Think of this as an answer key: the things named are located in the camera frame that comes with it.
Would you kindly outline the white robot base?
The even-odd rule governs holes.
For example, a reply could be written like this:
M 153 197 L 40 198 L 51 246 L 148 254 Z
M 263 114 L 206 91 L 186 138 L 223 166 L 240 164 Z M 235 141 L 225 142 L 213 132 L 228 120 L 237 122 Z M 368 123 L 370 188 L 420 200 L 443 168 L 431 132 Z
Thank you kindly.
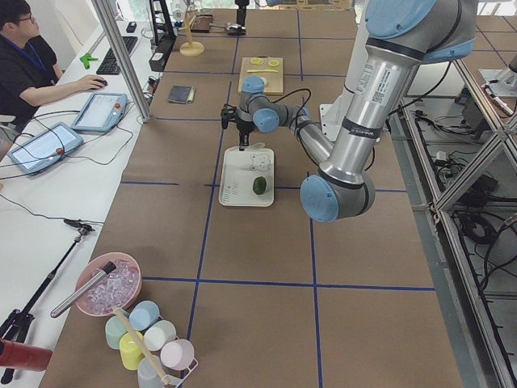
M 319 109 L 322 132 L 329 140 L 336 141 L 345 116 L 343 109 L 338 103 L 321 104 Z

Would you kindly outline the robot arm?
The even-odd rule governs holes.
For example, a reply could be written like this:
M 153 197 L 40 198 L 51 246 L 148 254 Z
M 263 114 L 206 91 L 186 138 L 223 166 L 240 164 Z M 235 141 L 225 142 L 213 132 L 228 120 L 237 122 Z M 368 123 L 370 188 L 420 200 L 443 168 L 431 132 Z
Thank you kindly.
M 314 221 L 332 222 L 367 212 L 375 188 L 365 164 L 401 93 L 422 64 L 451 62 L 474 46 L 475 1 L 370 1 L 364 11 L 368 38 L 364 64 L 336 141 L 329 140 L 301 106 L 273 103 L 263 80 L 249 76 L 240 102 L 221 110 L 221 126 L 234 122 L 239 145 L 254 130 L 287 127 L 317 164 L 301 184 L 301 203 Z

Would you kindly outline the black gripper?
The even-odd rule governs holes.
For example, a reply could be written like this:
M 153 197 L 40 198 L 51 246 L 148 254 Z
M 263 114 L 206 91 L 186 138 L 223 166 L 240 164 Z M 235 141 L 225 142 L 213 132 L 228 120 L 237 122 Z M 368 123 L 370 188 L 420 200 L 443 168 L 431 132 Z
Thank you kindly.
M 229 123 L 235 123 L 239 132 L 239 150 L 244 151 L 247 147 L 250 134 L 254 131 L 254 122 L 249 112 L 243 111 L 240 107 L 232 106 L 228 103 L 221 109 L 221 127 L 227 129 Z

